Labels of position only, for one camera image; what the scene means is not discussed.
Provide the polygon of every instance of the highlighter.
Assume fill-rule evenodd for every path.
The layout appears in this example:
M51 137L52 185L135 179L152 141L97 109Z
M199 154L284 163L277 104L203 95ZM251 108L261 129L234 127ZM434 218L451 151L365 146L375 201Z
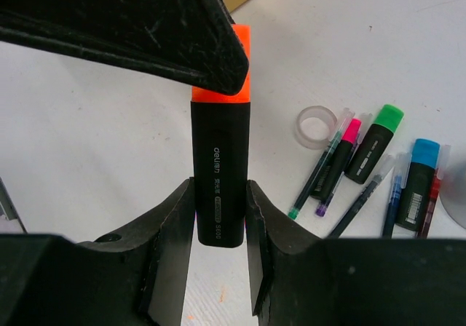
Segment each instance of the highlighter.
M383 106L369 127L344 174L358 184L364 184L392 140L404 113L395 106Z
M353 119L349 123L346 132L343 134L341 142L335 149L325 172L321 175L316 187L311 191L311 197L322 202L327 201L335 188L341 173L348 164L348 159L351 155L351 150L356 143L358 131L361 126L361 121Z
M232 26L250 57L250 28ZM192 88L197 236L207 246L243 243L248 176L250 77L233 96Z
M439 151L440 144L427 139L416 139L406 186L401 192L396 218L399 226L413 231L419 230L429 204Z

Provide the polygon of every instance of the tape roll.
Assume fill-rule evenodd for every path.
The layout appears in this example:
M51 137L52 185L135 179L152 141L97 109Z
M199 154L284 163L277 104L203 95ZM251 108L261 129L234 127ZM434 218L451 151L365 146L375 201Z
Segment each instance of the tape roll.
M315 139L310 137L303 130L303 122L307 119L319 119L328 127L328 135L323 139ZM298 118L295 123L295 135L299 144L302 146L318 150L323 149L328 144L328 139L331 136L336 125L336 116L335 114L327 109L325 106L310 106L305 108L301 113L299 113Z

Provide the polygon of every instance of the green highlighter cap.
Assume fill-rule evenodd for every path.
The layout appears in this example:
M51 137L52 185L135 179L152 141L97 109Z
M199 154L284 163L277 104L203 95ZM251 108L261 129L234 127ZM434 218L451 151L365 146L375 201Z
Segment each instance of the green highlighter cap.
M385 104L379 112L379 115L377 115L374 124L379 124L380 126L392 131L392 133L395 133L404 114L405 113L396 106Z

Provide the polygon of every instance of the marker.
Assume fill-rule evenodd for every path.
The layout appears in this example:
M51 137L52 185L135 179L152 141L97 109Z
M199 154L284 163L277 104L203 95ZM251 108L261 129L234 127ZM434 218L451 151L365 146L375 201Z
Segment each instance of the marker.
M356 149L358 148L359 144L363 140L364 135L367 132L367 129L369 128L370 123L372 121L372 114L361 114L360 120L361 120L361 126L359 128L358 136L356 138L356 143L354 143L352 146L351 152L349 153L349 157L347 160L347 164L350 163L352 156L355 154ZM315 214L318 215L319 217L323 217L325 213L327 212L327 209L330 206L330 203L332 202L333 197L335 196L336 190L341 183L341 179L343 178L343 175L344 175L344 172L342 171L338 181L333 187L333 190L330 196L327 198L327 200L319 202L319 205L317 206L317 209L315 210Z
M395 106L383 106L357 149L344 174L364 184L392 140L404 113Z
M399 153L395 160L395 169L392 176L392 189L387 205L387 214L385 215L382 237L391 238L393 227L400 205L401 190L406 187L406 178L408 177L409 163L411 162L410 153Z
M250 57L250 28L233 25ZM192 88L194 197L199 241L208 246L243 243L250 119L250 78L233 96Z
M419 238L427 238L429 234L430 222L434 215L435 204L437 203L438 192L440 191L443 176L445 175L446 165L449 163L451 146L442 146L440 156L438 157L437 169L435 170L434 180L430 187L429 204L425 213L424 221L420 230L417 232Z
M390 170L393 168L395 159L391 155L385 155L380 161L379 169L376 171L375 176L372 177L371 182L364 188L363 192L352 203L349 209L344 214L343 218L335 226L335 228L328 235L329 238L339 237L343 231L348 227L351 221L355 218L357 213L363 208L364 204L369 200L372 193L377 189L379 184L384 180Z
M343 114L340 116L340 119L336 122L335 130L333 134L329 137L330 143L327 145L327 148L324 150L322 156L320 157L319 161L312 171L309 179L307 180L306 184L304 185L303 190L298 195L298 199L296 199L294 205L288 212L288 217L291 219L296 219L298 217L299 211L303 207L304 203L306 202L311 190L317 185L317 181L319 180L320 173L325 169L327 163L329 162L332 154L335 151L336 146L340 143L341 137L343 136L344 131L348 128L348 125L351 122L351 119L355 113L348 108L343 110Z
M406 187L401 192L396 223L418 231L429 204L429 192L437 164L440 145L427 139L416 139L409 165Z
M335 149L330 162L325 168L325 172L320 176L319 181L313 191L311 191L311 197L314 199L326 202L328 197L331 195L333 188L338 182L341 173L344 168L348 165L348 159L351 155L351 150L356 143L358 138L358 131L361 126L361 121L353 119L349 123L346 132L341 139L341 142Z

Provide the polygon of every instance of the blue highlighter cap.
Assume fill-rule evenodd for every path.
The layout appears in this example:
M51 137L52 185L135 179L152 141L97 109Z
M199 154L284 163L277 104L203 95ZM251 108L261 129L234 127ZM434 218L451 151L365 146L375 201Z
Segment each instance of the blue highlighter cap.
M425 164L433 169L437 166L440 144L428 139L416 139L413 147L411 162Z

